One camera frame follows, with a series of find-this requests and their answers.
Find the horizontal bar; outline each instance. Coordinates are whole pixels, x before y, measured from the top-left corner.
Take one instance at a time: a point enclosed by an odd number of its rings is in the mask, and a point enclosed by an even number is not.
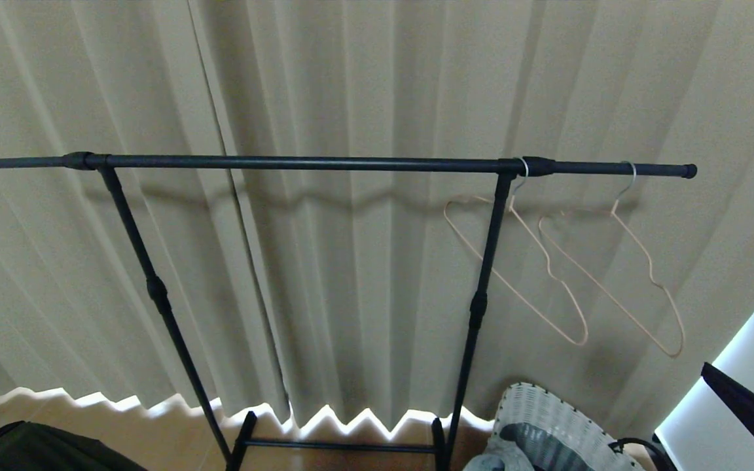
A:
[[[350,452],[437,453],[437,448],[435,447],[416,445],[330,444],[329,442],[287,442],[284,440],[260,439],[246,440],[243,443],[253,447],[318,448],[322,450],[344,450]]]
[[[557,162],[550,158],[385,158],[385,157],[260,157],[187,155],[102,155],[74,152],[61,157],[0,158],[0,169],[68,167],[96,170],[100,167],[163,167],[164,169],[267,169],[267,170],[371,170],[392,172],[511,173],[540,177],[553,173],[629,175],[626,163]],[[697,167],[636,164],[638,175],[694,178]]]

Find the hanger hook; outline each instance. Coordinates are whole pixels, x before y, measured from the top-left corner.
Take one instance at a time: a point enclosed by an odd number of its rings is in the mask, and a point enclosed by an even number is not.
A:
[[[628,165],[630,165],[631,169],[634,170],[634,178],[632,178],[632,180],[630,180],[630,183],[628,184],[628,186],[626,186],[626,188],[624,190],[622,190],[622,192],[619,193],[619,196],[616,197],[616,200],[620,200],[620,198],[622,197],[622,195],[625,194],[628,190],[630,190],[631,187],[634,185],[634,183],[636,183],[636,164],[634,164],[632,162],[628,162],[626,160],[623,160],[622,164],[628,164]]]
[[[526,159],[523,159],[521,157],[519,159],[523,163],[523,167],[526,168],[526,176],[524,176],[523,180],[514,187],[514,190],[511,191],[511,196],[515,196],[515,194],[517,194],[517,190],[519,190],[521,186],[526,184],[526,181],[529,179],[529,164],[526,163]]]

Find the dark green fabric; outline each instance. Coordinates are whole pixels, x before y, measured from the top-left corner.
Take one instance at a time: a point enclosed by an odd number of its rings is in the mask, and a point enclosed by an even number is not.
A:
[[[0,432],[0,471],[75,469],[146,471],[98,440],[58,428],[19,423]]]

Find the beige curtain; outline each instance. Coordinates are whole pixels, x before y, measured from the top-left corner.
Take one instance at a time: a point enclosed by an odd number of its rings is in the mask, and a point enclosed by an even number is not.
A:
[[[590,341],[566,343],[494,279],[467,407],[527,379],[613,434],[643,434],[754,310],[754,3],[0,3],[0,157],[354,155],[687,164],[620,214],[676,294],[670,360],[562,257]],[[479,175],[120,171],[212,397],[297,423],[324,404],[452,405],[478,260],[443,221]],[[605,207],[619,177],[532,179],[537,217]],[[488,208],[455,209],[481,247]],[[676,345],[645,260],[606,220],[557,220],[567,249]],[[575,336],[516,221],[497,269]],[[0,171],[0,394],[179,391],[170,340],[95,173]]]

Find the pink hanger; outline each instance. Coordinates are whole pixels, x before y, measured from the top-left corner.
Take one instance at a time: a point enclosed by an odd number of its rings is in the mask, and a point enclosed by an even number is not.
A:
[[[551,257],[548,256],[548,251],[545,250],[544,245],[542,244],[542,242],[539,241],[539,239],[537,238],[537,236],[535,235],[535,233],[533,233],[529,229],[529,226],[526,224],[526,221],[524,221],[523,218],[520,216],[520,214],[517,213],[516,209],[514,209],[514,200],[516,199],[516,192],[517,192],[518,188],[520,188],[521,186],[523,186],[524,184],[526,184],[526,180],[528,179],[528,176],[529,176],[529,166],[526,164],[526,161],[524,161],[523,159],[520,159],[520,160],[523,162],[524,167],[526,167],[526,176],[523,178],[523,181],[520,182],[520,184],[518,184],[517,186],[514,187],[514,191],[512,191],[512,194],[511,194],[511,202],[508,205],[508,212],[511,213],[512,215],[514,215],[517,218],[517,220],[520,221],[520,224],[523,227],[526,228],[526,230],[529,233],[529,235],[531,236],[531,238],[534,239],[535,242],[537,242],[537,245],[539,245],[539,248],[541,248],[541,250],[543,251],[543,255],[545,256],[545,271],[547,271],[548,275],[550,277],[552,277],[558,283],[562,284],[563,288],[566,289],[566,292],[569,293],[569,299],[572,300],[572,304],[575,305],[575,309],[577,309],[577,311],[578,311],[578,316],[581,317],[581,324],[583,325],[583,330],[584,330],[583,337],[581,338],[581,340],[575,341],[575,340],[571,339],[571,337],[569,337],[569,335],[567,335],[565,332],[563,332],[562,330],[560,330],[560,328],[557,327],[554,324],[554,322],[551,322],[545,316],[544,313],[541,313],[541,311],[538,308],[536,308],[535,305],[533,305],[531,302],[529,302],[529,300],[526,299],[526,297],[524,297],[523,295],[521,295],[520,292],[518,292],[511,285],[511,283],[508,283],[508,280],[506,280],[502,275],[500,275],[499,272],[496,271],[495,268],[493,270],[493,274],[496,275],[496,277],[499,278],[499,280],[501,280],[502,283],[505,283],[505,286],[508,287],[509,289],[511,289],[511,292],[513,292],[517,296],[517,298],[519,298],[522,302],[524,302],[526,304],[526,306],[528,306],[533,312],[535,312],[538,316],[540,316],[542,320],[545,320],[545,322],[548,325],[550,325],[551,328],[553,328],[555,331],[557,331],[558,334],[562,335],[564,339],[566,339],[566,340],[569,341],[569,343],[574,343],[574,345],[578,345],[578,346],[584,345],[584,343],[586,343],[586,340],[589,338],[589,328],[586,327],[586,319],[584,318],[584,314],[583,314],[583,311],[581,311],[580,305],[578,305],[577,299],[575,299],[575,295],[572,294],[571,289],[569,289],[569,285],[567,285],[565,281],[561,280],[560,278],[557,278],[551,272]],[[485,203],[489,203],[490,205],[493,205],[493,201],[492,200],[488,200],[488,199],[483,198],[481,196],[454,196],[453,199],[449,200],[448,202],[446,202],[446,205],[444,205],[444,218],[446,219],[446,223],[448,223],[450,225],[450,227],[452,227],[452,229],[455,231],[455,233],[458,235],[458,237],[461,239],[461,241],[464,242],[464,245],[466,245],[474,254],[476,254],[476,257],[478,257],[479,260],[482,260],[482,254],[480,254],[476,250],[476,248],[473,247],[473,244],[470,244],[470,241],[468,241],[467,238],[461,233],[461,230],[458,230],[458,227],[456,227],[456,225],[450,219],[450,217],[448,215],[448,212],[446,212],[446,210],[449,208],[449,206],[451,205],[451,203],[454,203],[454,202],[457,202],[457,201],[461,201],[463,203],[466,203],[469,200],[484,201]]]
[[[583,268],[583,266],[580,265],[580,263],[578,263],[574,258],[572,258],[572,256],[570,254],[566,253],[566,251],[564,251],[562,248],[560,248],[560,245],[558,245],[557,242],[554,241],[554,239],[552,237],[550,237],[548,235],[548,233],[545,232],[545,230],[543,230],[543,220],[545,218],[547,218],[546,216],[539,218],[539,221],[537,222],[537,228],[539,229],[539,233],[541,233],[542,236],[544,236],[545,238],[547,238],[548,241],[551,242],[551,245],[554,245],[554,248],[556,248],[557,251],[559,251],[560,253],[562,253],[563,256],[565,256],[566,258],[569,259],[570,262],[572,262],[575,266],[577,266],[578,268],[580,268],[581,271],[583,271],[583,273],[585,275],[587,275],[587,277],[589,277],[589,279],[592,280],[592,282],[595,283],[595,285],[599,289],[601,289],[601,291],[604,291],[604,293],[607,295],[607,297],[610,297],[610,299],[614,302],[614,304],[616,304],[616,306],[618,306],[620,308],[620,310],[622,310],[622,312],[625,313],[628,316],[628,318],[630,318],[630,320],[632,320],[637,325],[637,327],[640,328],[641,331],[644,332],[647,335],[647,337],[650,337],[650,340],[653,340],[653,343],[655,343],[656,346],[658,346],[659,349],[665,355],[668,355],[671,358],[676,358],[676,357],[679,356],[680,353],[682,353],[683,346],[685,346],[685,327],[683,327],[682,316],[679,315],[679,310],[677,309],[677,305],[673,301],[673,296],[671,296],[671,293],[668,292],[668,289],[664,285],[662,285],[661,283],[658,283],[658,281],[656,281],[656,280],[653,279],[653,259],[651,258],[650,253],[647,252],[647,249],[644,247],[643,244],[641,244],[641,241],[638,239],[638,237],[634,233],[632,233],[632,231],[630,230],[630,228],[628,227],[628,225],[625,224],[624,221],[622,221],[619,218],[619,216],[616,214],[616,209],[619,208],[619,200],[620,200],[620,198],[622,197],[623,194],[626,193],[626,191],[630,190],[630,188],[632,187],[632,185],[634,185],[634,182],[636,181],[636,165],[635,164],[631,164],[629,162],[625,162],[625,163],[626,164],[630,164],[630,166],[634,170],[634,178],[632,178],[632,180],[630,181],[630,184],[628,185],[628,187],[626,187],[624,190],[622,190],[622,192],[619,193],[619,196],[616,197],[616,201],[613,203],[613,209],[611,209],[610,211],[599,211],[598,209],[584,209],[584,208],[581,208],[581,209],[576,209],[576,211],[590,211],[590,212],[595,212],[595,213],[610,214],[610,217],[613,218],[614,220],[616,220],[616,222],[619,223],[620,226],[622,226],[622,229],[624,229],[624,231],[626,233],[628,233],[632,237],[632,239],[636,242],[636,244],[638,245],[638,247],[641,249],[641,252],[645,254],[645,256],[647,257],[647,275],[650,277],[650,283],[653,284],[653,286],[659,287],[659,289],[661,289],[662,292],[665,293],[665,298],[667,298],[668,301],[671,303],[671,308],[673,309],[673,315],[676,316],[677,325],[679,325],[679,348],[677,349],[676,352],[668,352],[667,348],[665,348],[665,346],[662,345],[662,343],[659,342],[659,340],[657,340],[656,337],[653,336],[653,334],[650,333],[650,331],[648,331],[645,326],[641,325],[641,322],[639,322],[638,319],[636,319],[630,313],[630,311],[628,311],[628,308],[624,307],[620,303],[620,301],[618,301],[616,299],[616,297],[614,297],[609,291],[607,291],[607,289],[601,283],[599,283],[599,281],[596,280],[596,278],[593,277],[593,275],[589,271],[587,271],[586,268]],[[563,217],[565,217],[567,215],[567,213],[565,211],[560,211],[560,214],[562,214]]]

